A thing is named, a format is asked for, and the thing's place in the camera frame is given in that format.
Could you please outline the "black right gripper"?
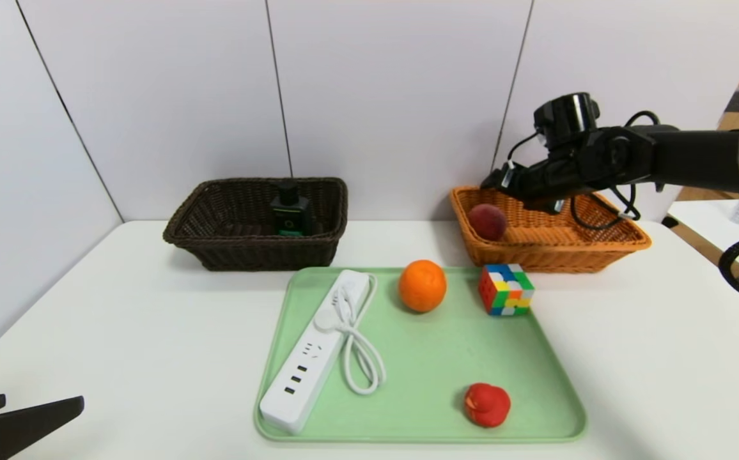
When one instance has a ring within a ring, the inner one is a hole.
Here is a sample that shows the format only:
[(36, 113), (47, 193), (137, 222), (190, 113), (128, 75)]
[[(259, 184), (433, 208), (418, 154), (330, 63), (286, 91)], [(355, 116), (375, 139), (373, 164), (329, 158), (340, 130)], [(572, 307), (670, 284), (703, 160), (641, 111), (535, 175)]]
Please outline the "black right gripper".
[(524, 166), (507, 161), (502, 169), (493, 169), (480, 183), (481, 189), (499, 187), (504, 194), (519, 200), (524, 206), (550, 206), (561, 201), (548, 183), (548, 161)]

